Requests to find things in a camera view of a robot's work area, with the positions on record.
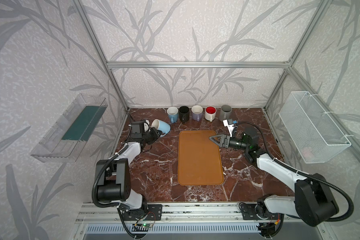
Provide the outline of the light blue mug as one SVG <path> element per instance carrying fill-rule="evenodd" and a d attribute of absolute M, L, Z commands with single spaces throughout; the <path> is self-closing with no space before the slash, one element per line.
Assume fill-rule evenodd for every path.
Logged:
<path fill-rule="evenodd" d="M 162 132 L 161 137 L 164 137 L 171 130 L 171 126 L 169 124 L 158 119 L 155 119 L 152 122 L 151 127 L 157 129 L 158 131 L 161 131 Z"/>

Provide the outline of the grey mug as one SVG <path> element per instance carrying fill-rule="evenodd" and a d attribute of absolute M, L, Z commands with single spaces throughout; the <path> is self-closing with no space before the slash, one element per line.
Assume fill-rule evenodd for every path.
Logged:
<path fill-rule="evenodd" d="M 221 106 L 219 120 L 221 122 L 223 122 L 224 120 L 230 119 L 231 118 L 231 113 L 232 113 L 232 107 L 231 106 L 229 106 L 229 105 Z"/>

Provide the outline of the white mug red inside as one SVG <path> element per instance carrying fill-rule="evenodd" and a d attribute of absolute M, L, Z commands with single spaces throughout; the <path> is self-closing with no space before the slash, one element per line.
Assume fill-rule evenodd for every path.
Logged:
<path fill-rule="evenodd" d="M 205 109 L 205 119 L 212 122 L 216 117 L 217 109 L 213 106 L 208 106 Z"/>

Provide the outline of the blue dotted floral mug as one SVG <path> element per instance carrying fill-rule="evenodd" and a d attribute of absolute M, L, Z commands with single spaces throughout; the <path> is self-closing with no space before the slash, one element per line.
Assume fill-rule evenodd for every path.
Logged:
<path fill-rule="evenodd" d="M 171 124 L 174 124 L 178 121 L 179 109 L 177 107 L 169 107 L 167 109 L 167 114 Z"/>

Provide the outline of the lilac mug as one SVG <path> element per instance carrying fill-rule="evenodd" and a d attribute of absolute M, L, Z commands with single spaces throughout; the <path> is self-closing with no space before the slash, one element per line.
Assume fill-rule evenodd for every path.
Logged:
<path fill-rule="evenodd" d="M 202 120 L 202 116 L 203 116 L 203 107 L 199 106 L 199 105 L 195 105 L 191 108 L 191 112 L 192 112 L 192 119 L 194 121 L 201 121 Z"/>

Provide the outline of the black mug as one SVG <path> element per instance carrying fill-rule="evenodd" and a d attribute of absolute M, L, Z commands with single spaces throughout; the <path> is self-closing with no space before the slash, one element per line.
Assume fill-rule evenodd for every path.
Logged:
<path fill-rule="evenodd" d="M 179 108 L 179 118 L 183 124 L 188 122 L 190 119 L 190 108 L 187 106 L 181 106 Z"/>

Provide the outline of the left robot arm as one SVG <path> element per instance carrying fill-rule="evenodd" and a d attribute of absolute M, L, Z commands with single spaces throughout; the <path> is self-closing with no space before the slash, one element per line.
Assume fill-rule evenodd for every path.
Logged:
<path fill-rule="evenodd" d="M 98 208 L 118 208 L 122 220 L 140 220 L 149 214 L 146 198 L 132 190 L 130 163 L 168 132 L 146 121 L 131 122 L 124 146 L 96 163 L 92 201 Z"/>

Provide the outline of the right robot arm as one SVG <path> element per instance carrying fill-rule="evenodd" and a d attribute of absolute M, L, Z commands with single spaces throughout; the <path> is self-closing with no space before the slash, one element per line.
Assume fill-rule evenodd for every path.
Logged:
<path fill-rule="evenodd" d="M 271 174 L 293 192 L 293 197 L 266 195 L 258 199 L 257 214 L 276 213 L 301 219 L 311 227 L 322 222 L 340 222 L 352 216 L 355 210 L 351 197 L 339 187 L 329 183 L 320 174 L 308 174 L 273 157 L 267 145 L 259 146 L 264 138 L 261 129 L 250 123 L 252 129 L 236 137 L 241 122 L 223 121 L 229 135 L 215 135 L 209 139 L 220 148 L 243 151 L 245 159 L 256 168 Z"/>

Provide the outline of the orange rectangular tray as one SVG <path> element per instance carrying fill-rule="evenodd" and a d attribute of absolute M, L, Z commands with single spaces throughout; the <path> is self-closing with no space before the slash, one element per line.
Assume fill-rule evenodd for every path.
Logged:
<path fill-rule="evenodd" d="M 213 130 L 179 134 L 178 182 L 182 186 L 221 185 L 224 182 L 219 147 L 209 137 Z"/>

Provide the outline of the green circuit board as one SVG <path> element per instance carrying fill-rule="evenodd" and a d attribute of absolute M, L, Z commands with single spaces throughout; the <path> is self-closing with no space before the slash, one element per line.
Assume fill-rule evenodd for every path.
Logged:
<path fill-rule="evenodd" d="M 136 232 L 147 232 L 154 227 L 154 223 L 136 223 L 133 225 L 133 230 Z"/>

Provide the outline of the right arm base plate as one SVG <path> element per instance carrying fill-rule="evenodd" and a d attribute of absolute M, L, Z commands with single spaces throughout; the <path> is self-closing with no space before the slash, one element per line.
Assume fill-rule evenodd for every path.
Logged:
<path fill-rule="evenodd" d="M 256 203 L 239 203 L 239 210 L 244 220 L 254 221 L 276 221 L 279 219 L 278 214 L 273 214 L 262 204 Z"/>

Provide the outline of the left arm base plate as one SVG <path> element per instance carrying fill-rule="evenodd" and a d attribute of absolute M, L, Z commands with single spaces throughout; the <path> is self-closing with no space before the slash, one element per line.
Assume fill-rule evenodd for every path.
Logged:
<path fill-rule="evenodd" d="M 138 210 L 121 211 L 124 221 L 160 221 L 163 205 L 148 204 Z"/>

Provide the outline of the clear plastic wall bin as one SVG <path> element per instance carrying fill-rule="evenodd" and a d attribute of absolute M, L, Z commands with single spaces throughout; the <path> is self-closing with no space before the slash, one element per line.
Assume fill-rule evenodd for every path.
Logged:
<path fill-rule="evenodd" d="M 105 97 L 77 95 L 30 155 L 43 163 L 74 163 L 107 107 Z"/>

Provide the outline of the aluminium front rail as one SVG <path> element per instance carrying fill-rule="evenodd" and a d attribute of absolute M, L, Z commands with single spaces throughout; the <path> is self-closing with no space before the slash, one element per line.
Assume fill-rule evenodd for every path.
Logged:
<path fill-rule="evenodd" d="M 269 223 L 275 221 L 244 220 L 239 210 L 240 202 L 163 202 L 149 203 L 163 205 L 160 221 L 125 221 L 134 223 Z M 83 204 L 75 224 L 120 223 L 116 207 L 97 208 L 93 204 Z"/>

